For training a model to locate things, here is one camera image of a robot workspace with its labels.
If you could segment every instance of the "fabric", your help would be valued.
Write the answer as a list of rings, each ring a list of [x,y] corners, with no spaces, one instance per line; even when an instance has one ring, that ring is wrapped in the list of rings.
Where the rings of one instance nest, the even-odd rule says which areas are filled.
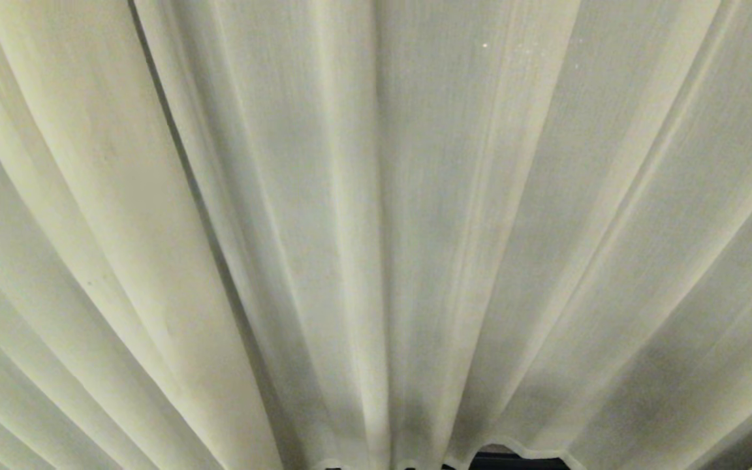
[[[752,0],[0,0],[0,468],[752,466]]]

